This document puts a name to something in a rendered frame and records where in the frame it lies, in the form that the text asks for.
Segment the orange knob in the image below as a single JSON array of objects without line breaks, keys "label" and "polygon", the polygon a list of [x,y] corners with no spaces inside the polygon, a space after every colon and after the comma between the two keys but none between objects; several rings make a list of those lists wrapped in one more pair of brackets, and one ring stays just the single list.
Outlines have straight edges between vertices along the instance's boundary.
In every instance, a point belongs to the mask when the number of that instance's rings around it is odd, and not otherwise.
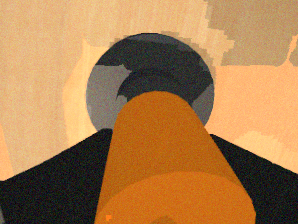
[{"label": "orange knob", "polygon": [[253,202],[188,101],[166,91],[117,113],[94,224],[255,224]]}]

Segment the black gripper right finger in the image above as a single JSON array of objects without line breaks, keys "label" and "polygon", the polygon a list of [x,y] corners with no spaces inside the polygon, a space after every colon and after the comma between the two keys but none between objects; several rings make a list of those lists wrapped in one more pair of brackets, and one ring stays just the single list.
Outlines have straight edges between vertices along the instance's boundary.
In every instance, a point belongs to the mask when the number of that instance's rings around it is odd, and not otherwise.
[{"label": "black gripper right finger", "polygon": [[210,136],[249,194],[255,224],[298,224],[298,173],[220,136]]}]

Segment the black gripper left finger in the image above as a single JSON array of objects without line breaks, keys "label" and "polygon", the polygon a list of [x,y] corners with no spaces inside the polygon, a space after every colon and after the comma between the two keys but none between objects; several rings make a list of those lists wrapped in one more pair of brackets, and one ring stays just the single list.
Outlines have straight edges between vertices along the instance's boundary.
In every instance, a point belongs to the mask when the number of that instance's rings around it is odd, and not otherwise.
[{"label": "black gripper left finger", "polygon": [[94,224],[113,129],[0,181],[0,224]]}]

